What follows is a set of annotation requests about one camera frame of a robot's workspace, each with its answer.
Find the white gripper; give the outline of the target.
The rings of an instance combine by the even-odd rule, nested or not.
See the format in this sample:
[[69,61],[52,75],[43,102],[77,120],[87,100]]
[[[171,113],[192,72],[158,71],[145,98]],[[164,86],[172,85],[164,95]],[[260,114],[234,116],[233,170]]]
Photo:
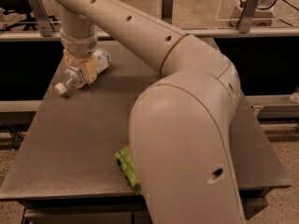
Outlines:
[[97,36],[92,35],[86,38],[75,38],[68,35],[64,29],[60,30],[61,42],[64,46],[64,63],[67,68],[80,67],[83,77],[88,85],[97,79],[97,59],[86,58],[93,54],[97,46]]

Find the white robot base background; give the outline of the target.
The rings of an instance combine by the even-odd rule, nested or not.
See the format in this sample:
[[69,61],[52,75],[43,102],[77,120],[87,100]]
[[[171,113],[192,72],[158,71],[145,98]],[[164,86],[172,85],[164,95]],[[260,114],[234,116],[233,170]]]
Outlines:
[[[274,19],[274,5],[277,0],[260,0],[255,10],[251,27],[253,26],[270,26]],[[240,20],[246,0],[239,0],[235,4],[232,12],[230,25],[237,29],[237,23]]]

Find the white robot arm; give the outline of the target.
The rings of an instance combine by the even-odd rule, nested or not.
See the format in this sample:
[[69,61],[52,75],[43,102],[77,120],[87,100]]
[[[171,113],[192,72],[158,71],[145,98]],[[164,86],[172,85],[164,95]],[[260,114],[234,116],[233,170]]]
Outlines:
[[135,101],[129,144],[153,224],[246,224],[230,150],[241,96],[232,62],[119,0],[55,0],[162,75]]

